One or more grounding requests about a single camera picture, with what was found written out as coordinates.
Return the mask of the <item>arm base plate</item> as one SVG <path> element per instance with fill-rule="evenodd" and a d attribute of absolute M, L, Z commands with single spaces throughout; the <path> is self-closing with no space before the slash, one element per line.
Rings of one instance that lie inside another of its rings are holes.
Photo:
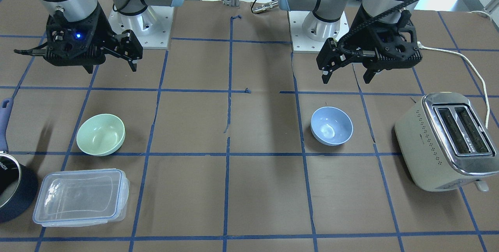
<path fill-rule="evenodd" d="M 288 19 L 294 53 L 319 53 L 326 39 L 338 41 L 349 31 L 345 12 L 333 23 L 318 20 L 310 11 L 289 11 Z"/>
<path fill-rule="evenodd" d="M 132 30 L 144 49 L 167 50 L 175 10 L 174 7 L 148 6 L 135 16 L 111 11 L 108 20 L 116 33 Z"/>

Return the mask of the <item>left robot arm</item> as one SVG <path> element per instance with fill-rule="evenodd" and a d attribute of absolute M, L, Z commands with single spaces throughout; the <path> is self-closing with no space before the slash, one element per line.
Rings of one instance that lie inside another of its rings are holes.
<path fill-rule="evenodd" d="M 278 0 L 284 11 L 307 11 L 307 35 L 323 42 L 317 56 L 323 83 L 337 69 L 361 63 L 364 82 L 392 69 L 410 69 L 422 60 L 417 34 L 411 21 L 418 0 L 362 0 L 349 31 L 338 37 L 334 31 L 348 0 Z"/>

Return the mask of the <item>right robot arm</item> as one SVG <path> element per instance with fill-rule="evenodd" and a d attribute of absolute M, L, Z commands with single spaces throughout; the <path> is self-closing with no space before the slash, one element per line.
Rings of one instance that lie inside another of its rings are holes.
<path fill-rule="evenodd" d="M 46 42 L 14 53 L 41 56 L 54 66 L 82 66 L 89 74 L 103 64 L 107 55 L 128 62 L 133 72 L 143 57 L 140 36 L 160 31 L 161 22 L 153 10 L 179 7 L 184 0 L 113 0 L 113 11 L 123 30 L 112 30 L 98 0 L 40 0 L 48 11 Z"/>

